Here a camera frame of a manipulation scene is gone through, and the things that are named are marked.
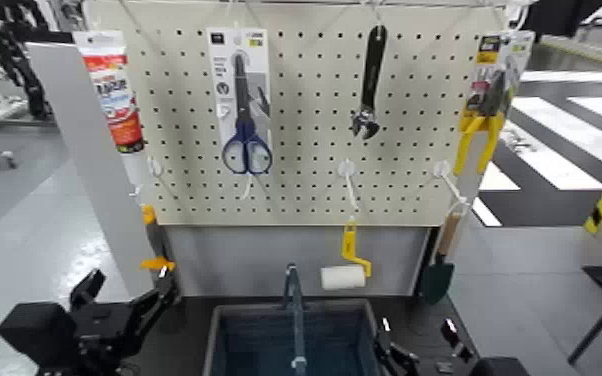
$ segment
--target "pegboard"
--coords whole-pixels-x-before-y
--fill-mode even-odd
[[[143,190],[162,224],[437,226],[451,193],[431,180],[455,160],[460,109],[479,36],[498,30],[488,7],[382,6],[389,38],[376,95],[380,132],[349,131],[359,105],[370,8],[328,4],[98,1],[89,19],[123,30],[147,152],[165,173]],[[247,176],[221,161],[206,27],[269,32],[271,172]],[[352,177],[350,205],[340,161]]]

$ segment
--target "basket handle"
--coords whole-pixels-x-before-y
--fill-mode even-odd
[[[290,300],[292,301],[292,313],[294,315],[294,355],[292,368],[296,370],[296,376],[306,375],[306,347],[303,338],[303,293],[301,292],[301,281],[296,271],[296,265],[290,263],[285,271],[285,289],[282,292],[282,309],[286,310]]]

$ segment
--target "paint roller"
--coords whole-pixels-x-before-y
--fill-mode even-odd
[[[353,265],[339,265],[322,268],[320,279],[325,290],[341,290],[366,286],[366,278],[371,277],[371,262],[357,257],[355,253],[355,238],[357,222],[350,217],[343,228],[341,256]]]

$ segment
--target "pliers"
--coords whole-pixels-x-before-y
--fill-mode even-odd
[[[476,172],[482,174],[485,172],[488,162],[497,147],[499,132],[504,126],[504,112],[502,105],[508,103],[505,98],[506,93],[506,74],[503,70],[497,70],[493,73],[489,87],[483,96],[483,100],[478,105],[477,115],[465,117],[460,121],[460,130],[462,138],[457,149],[457,159],[453,173],[459,176],[464,169],[464,164],[469,153],[469,145],[474,133],[479,130],[488,131],[488,142],[483,149],[483,153],[478,160]]]

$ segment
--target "basket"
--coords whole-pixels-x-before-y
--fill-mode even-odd
[[[203,376],[382,375],[369,302],[302,303],[293,272],[290,286],[288,269],[283,304],[215,308]],[[287,304],[290,288],[298,292],[293,305]]]

